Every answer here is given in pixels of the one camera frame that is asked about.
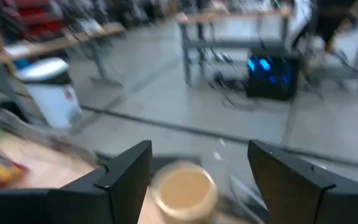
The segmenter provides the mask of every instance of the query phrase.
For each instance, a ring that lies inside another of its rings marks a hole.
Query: gray floor
[[[295,29],[302,20],[303,14],[298,12],[298,19],[291,27]],[[248,38],[254,33],[254,25],[236,21],[218,24],[216,31],[218,37]],[[278,38],[277,18],[265,21],[261,36]],[[337,45],[352,58],[357,41],[358,33],[346,34]],[[93,85],[89,78],[97,75],[95,65],[74,51],[70,73],[82,105],[238,139],[285,143],[312,153],[358,162],[358,91],[352,82],[348,90],[324,83],[324,99],[301,92],[294,105],[272,101],[255,104],[228,93],[237,102],[253,107],[235,110],[224,106],[223,94],[207,85],[190,88],[185,84],[180,33],[175,21],[131,30],[126,37],[114,39],[113,44],[111,50],[104,49],[104,61],[110,75],[123,82],[124,88]],[[293,120],[288,122],[290,110]],[[286,131],[288,123],[292,127],[290,132]],[[141,140],[150,139],[154,154],[199,155],[223,191],[227,189],[230,172],[252,183],[246,144],[90,111],[85,111],[77,128],[75,138],[79,142],[109,154],[118,154]],[[358,181],[357,168],[306,159]]]

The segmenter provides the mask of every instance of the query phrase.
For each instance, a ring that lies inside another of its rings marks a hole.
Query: floor
[[[298,11],[291,28],[296,29],[303,19],[304,14]],[[236,21],[217,24],[216,32],[217,38],[248,38],[254,36],[254,29],[253,21]],[[277,18],[264,20],[261,37],[279,37]],[[358,31],[346,34],[337,45],[352,60],[357,41]],[[175,21],[130,30],[125,37],[113,39],[111,50],[102,51],[109,75],[124,88],[92,84],[96,66],[78,49],[71,51],[70,74],[81,105],[109,112],[84,110],[74,135],[87,148],[119,154],[150,139],[155,155],[201,156],[205,168],[226,192],[229,174],[253,184],[246,143],[260,139],[323,156],[326,159],[304,158],[358,181],[357,167],[328,162],[340,158],[358,164],[358,91],[352,82],[347,90],[323,83],[323,99],[301,91],[292,105],[256,103],[228,93],[238,103],[253,107],[236,110],[225,106],[223,94],[205,83],[185,84]],[[241,52],[230,54],[236,57]],[[216,69],[209,67],[210,73]],[[221,69],[233,72],[230,67]]]

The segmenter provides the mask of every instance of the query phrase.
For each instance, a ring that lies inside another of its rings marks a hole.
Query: trash can lid
[[[18,71],[16,76],[23,82],[45,81],[66,72],[68,67],[61,58],[47,58]]]

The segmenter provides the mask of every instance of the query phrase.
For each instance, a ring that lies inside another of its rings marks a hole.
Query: white trash can
[[[54,57],[17,73],[48,124],[55,129],[70,129],[71,121],[82,114],[68,68],[64,60]]]

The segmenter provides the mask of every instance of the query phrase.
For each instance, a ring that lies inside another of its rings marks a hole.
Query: concrete floor
[[[296,29],[302,21],[303,14],[299,11],[291,28]],[[278,38],[277,22],[277,18],[265,20],[262,38]],[[247,38],[254,34],[254,25],[252,21],[218,24],[216,32],[218,37]],[[337,45],[352,59],[357,41],[358,32],[345,34]],[[104,61],[110,75],[119,79],[124,88],[93,85],[89,78],[97,76],[96,66],[78,52],[73,53],[70,73],[82,105],[237,139],[288,144],[312,153],[358,162],[358,91],[357,86],[351,84],[353,82],[349,82],[348,90],[324,83],[321,90],[324,99],[301,92],[294,105],[261,101],[254,110],[235,110],[222,104],[222,93],[206,85],[191,88],[185,84],[180,33],[175,21],[130,30],[125,37],[114,39],[113,45],[111,50],[104,49]],[[229,95],[239,103],[254,103],[233,93]],[[222,191],[227,190],[230,172],[252,183],[247,145],[238,141],[222,141],[218,137],[90,111],[85,111],[75,138],[87,148],[108,154],[118,154],[141,140],[150,139],[154,154],[201,156],[203,165]],[[222,160],[216,159],[215,152]],[[306,159],[358,181],[358,168]]]

